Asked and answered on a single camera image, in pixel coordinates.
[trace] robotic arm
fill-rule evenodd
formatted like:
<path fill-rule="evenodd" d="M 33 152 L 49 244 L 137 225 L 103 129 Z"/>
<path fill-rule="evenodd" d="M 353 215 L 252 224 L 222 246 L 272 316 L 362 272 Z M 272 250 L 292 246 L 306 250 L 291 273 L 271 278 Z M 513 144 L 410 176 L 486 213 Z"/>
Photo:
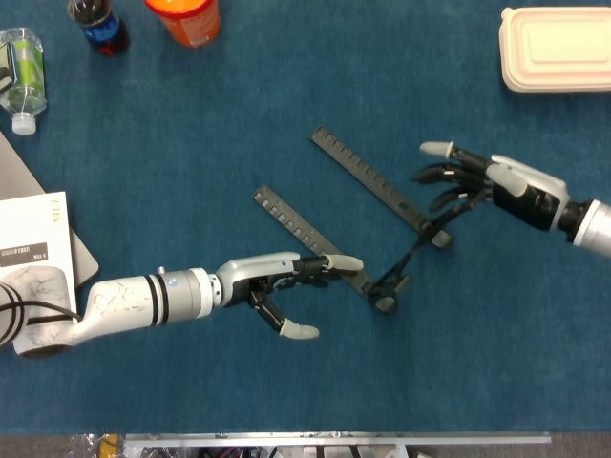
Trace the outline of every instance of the robotic arm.
<path fill-rule="evenodd" d="M 474 155 L 452 142 L 430 141 L 423 153 L 443 156 L 453 162 L 433 164 L 411 179 L 422 184 L 453 182 L 457 186 L 439 195 L 431 204 L 437 211 L 446 204 L 479 193 L 515 217 L 543 231 L 559 229 L 576 246 L 611 257 L 611 207 L 599 200 L 571 200 L 561 179 L 509 159 Z"/>
<path fill-rule="evenodd" d="M 313 339 L 318 329 L 286 318 L 268 294 L 298 283 L 326 287 L 327 280 L 362 268 L 349 256 L 302 259 L 290 252 L 231 260 L 215 274 L 160 268 L 155 275 L 94 284 L 81 319 L 70 311 L 60 269 L 26 267 L 0 281 L 0 346 L 13 343 L 19 355 L 46 357 L 95 337 L 202 318 L 240 302 L 248 302 L 281 336 Z"/>

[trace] black cable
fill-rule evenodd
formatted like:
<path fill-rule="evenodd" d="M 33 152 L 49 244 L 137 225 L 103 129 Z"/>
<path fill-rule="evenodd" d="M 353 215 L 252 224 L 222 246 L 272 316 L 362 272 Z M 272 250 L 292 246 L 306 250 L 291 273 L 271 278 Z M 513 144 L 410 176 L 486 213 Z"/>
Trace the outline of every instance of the black cable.
<path fill-rule="evenodd" d="M 474 198 L 470 198 L 466 202 L 454 206 L 431 221 L 429 226 L 422 232 L 422 234 L 420 234 L 416 242 L 411 246 L 410 251 L 408 251 L 398 262 L 396 262 L 395 265 L 391 267 L 382 277 L 380 277 L 373 284 L 373 286 L 379 287 L 390 277 L 392 277 L 393 281 L 398 281 L 403 273 L 403 270 L 416 251 L 429 243 L 432 238 L 435 237 L 450 221 L 458 218 L 463 213 L 473 210 L 474 207 L 486 197 L 486 195 L 487 190 L 482 189 L 479 193 L 477 193 L 477 195 L 475 195 Z"/>
<path fill-rule="evenodd" d="M 32 307 L 48 308 L 55 312 L 62 313 L 66 315 L 67 317 L 74 318 L 78 321 L 81 321 L 83 319 L 83 317 L 81 317 L 77 313 L 74 313 L 72 310 L 69 310 L 64 307 L 60 307 L 59 305 L 55 305 L 54 303 L 48 303 L 48 302 L 42 302 L 42 301 L 18 301 L 18 302 L 13 302 L 13 303 L 5 303 L 4 305 L 0 305 L 0 312 L 4 312 L 6 310 L 14 310 L 15 308 L 24 307 L 24 306 L 25 307 L 32 306 Z"/>

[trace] laptop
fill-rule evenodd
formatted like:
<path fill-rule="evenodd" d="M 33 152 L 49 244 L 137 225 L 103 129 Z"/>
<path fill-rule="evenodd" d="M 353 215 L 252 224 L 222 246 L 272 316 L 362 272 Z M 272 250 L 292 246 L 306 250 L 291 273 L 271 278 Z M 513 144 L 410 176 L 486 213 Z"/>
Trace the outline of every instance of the laptop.
<path fill-rule="evenodd" d="M 0 133 L 0 200 L 44 193 L 32 172 Z M 72 229 L 70 237 L 73 248 L 74 284 L 78 286 L 95 275 L 99 265 Z"/>

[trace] white robotic arm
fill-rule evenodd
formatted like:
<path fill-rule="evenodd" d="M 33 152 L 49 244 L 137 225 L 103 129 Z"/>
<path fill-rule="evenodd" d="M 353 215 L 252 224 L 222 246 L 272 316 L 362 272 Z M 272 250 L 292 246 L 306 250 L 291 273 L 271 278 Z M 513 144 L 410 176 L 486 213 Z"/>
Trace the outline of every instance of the white robotic arm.
<path fill-rule="evenodd" d="M 297 283 L 321 285 L 363 268 L 356 258 L 302 259 L 283 252 L 232 260 L 216 274 L 196 268 L 100 281 L 82 319 L 70 312 L 66 280 L 54 267 L 26 267 L 0 281 L 0 346 L 13 342 L 28 357 L 46 357 L 95 337 L 202 318 L 215 307 L 248 302 L 282 336 L 318 337 L 318 329 L 284 317 L 267 297 Z"/>

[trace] blue carpet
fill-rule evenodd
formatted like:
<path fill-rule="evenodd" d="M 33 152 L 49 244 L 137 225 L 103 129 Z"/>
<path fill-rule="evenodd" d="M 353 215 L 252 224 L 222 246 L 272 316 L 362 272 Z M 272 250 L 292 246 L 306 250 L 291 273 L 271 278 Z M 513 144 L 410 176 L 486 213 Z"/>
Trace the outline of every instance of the blue carpet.
<path fill-rule="evenodd" d="M 252 201 L 261 183 L 377 276 L 415 234 L 308 141 L 318 124 L 422 206 L 440 189 L 408 177 L 430 162 L 428 139 L 611 201 L 611 97 L 508 91 L 505 6 L 223 0 L 221 35 L 192 51 L 142 2 L 117 0 L 132 45 L 107 58 L 62 2 L 11 2 L 0 29 L 43 40 L 49 109 L 34 137 L 13 135 L 6 114 L 0 129 L 47 190 L 67 191 L 99 280 L 307 254 Z M 320 327 L 316 342 L 278 338 L 244 305 L 46 361 L 4 349 L 0 430 L 611 428 L 610 261 L 493 206 L 450 230 L 450 252 L 414 259 L 391 318 L 342 283 L 277 294 Z"/>

